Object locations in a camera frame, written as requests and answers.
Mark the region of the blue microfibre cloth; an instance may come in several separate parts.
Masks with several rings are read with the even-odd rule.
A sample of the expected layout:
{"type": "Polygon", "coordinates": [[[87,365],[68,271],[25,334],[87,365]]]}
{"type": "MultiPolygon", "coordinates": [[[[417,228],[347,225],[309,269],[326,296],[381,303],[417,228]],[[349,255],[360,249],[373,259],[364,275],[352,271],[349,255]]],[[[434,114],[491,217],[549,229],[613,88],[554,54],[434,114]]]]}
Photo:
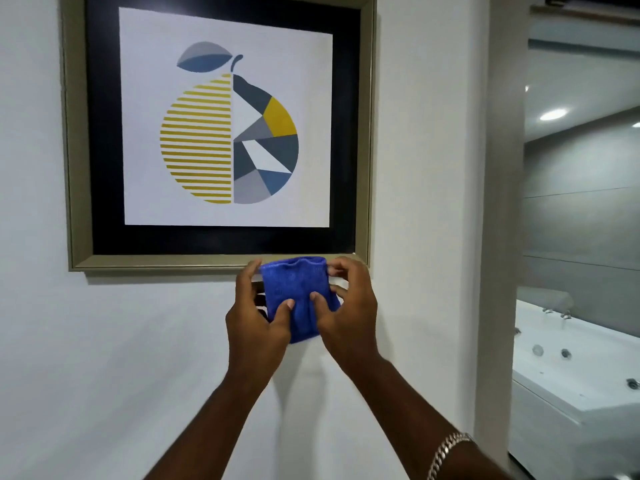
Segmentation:
{"type": "Polygon", "coordinates": [[[291,344],[319,335],[314,306],[310,294],[322,295],[330,311],[340,307],[338,295],[330,289],[327,262],[324,257],[295,257],[277,260],[259,268],[264,284],[268,321],[275,318],[278,307],[288,299],[294,300],[291,311],[291,344]]]}

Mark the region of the person's right hand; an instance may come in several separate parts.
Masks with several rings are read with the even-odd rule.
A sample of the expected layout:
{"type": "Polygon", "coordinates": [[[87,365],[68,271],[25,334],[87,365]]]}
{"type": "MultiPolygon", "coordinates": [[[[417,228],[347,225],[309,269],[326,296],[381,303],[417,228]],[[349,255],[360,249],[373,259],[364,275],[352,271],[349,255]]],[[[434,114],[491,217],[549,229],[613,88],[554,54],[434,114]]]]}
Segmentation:
{"type": "Polygon", "coordinates": [[[349,291],[333,322],[318,331],[341,370],[357,382],[381,359],[376,340],[378,301],[369,270],[360,261],[337,257],[328,262],[327,271],[347,281],[349,291]]]}

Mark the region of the white whirlpool bathtub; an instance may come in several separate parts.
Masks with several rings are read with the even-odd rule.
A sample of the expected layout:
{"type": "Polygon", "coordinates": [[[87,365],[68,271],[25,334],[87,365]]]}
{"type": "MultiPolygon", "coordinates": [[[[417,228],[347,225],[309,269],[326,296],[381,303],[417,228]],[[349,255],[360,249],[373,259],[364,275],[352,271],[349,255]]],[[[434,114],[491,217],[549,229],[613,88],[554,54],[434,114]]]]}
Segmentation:
{"type": "Polygon", "coordinates": [[[508,453],[534,480],[640,480],[640,338],[518,287],[508,453]]]}

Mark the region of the framed fruit art picture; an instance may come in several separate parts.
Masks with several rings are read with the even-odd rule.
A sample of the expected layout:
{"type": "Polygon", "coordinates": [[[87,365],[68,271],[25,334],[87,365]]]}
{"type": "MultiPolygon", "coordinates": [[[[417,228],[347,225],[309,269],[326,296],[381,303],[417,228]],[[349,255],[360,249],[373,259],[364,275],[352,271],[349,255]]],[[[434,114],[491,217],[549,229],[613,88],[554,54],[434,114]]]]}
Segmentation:
{"type": "Polygon", "coordinates": [[[378,0],[59,0],[72,272],[371,261],[378,0]]]}

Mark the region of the person's right forearm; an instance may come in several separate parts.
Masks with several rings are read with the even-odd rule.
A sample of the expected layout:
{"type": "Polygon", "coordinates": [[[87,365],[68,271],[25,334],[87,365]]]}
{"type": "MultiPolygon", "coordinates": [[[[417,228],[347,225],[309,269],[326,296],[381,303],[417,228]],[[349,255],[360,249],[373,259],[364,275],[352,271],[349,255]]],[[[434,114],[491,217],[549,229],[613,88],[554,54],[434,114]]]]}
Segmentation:
{"type": "Polygon", "coordinates": [[[381,357],[354,385],[410,480],[511,480],[381,357]]]}

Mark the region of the person's left hand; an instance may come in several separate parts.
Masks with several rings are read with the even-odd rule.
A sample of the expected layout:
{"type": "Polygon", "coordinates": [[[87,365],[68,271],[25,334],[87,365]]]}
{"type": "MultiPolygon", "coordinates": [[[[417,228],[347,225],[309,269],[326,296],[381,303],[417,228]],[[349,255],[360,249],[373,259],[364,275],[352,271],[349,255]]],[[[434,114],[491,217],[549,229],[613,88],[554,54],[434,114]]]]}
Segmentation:
{"type": "Polygon", "coordinates": [[[227,376],[256,395],[272,379],[291,340],[291,332],[272,328],[255,304],[258,293],[252,278],[260,264],[260,259],[253,260],[237,275],[235,301],[226,316],[227,376]]]}

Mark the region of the person's left forearm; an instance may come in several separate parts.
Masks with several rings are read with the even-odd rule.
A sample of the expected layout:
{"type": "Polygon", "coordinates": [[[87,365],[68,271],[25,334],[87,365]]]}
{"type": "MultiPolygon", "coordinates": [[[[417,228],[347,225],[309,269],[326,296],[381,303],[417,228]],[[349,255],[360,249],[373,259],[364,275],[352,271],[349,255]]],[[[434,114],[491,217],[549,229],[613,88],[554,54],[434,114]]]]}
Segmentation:
{"type": "Polygon", "coordinates": [[[144,480],[221,480],[274,368],[230,369],[144,480]]]}

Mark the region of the grey door frame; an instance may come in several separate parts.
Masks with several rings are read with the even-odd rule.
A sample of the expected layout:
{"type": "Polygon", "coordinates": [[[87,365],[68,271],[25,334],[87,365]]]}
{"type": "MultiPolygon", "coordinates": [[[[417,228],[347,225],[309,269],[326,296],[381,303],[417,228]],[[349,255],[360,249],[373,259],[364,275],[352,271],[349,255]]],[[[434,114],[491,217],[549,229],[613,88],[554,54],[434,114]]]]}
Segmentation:
{"type": "Polygon", "coordinates": [[[486,0],[474,438],[508,470],[531,0],[486,0]]]}

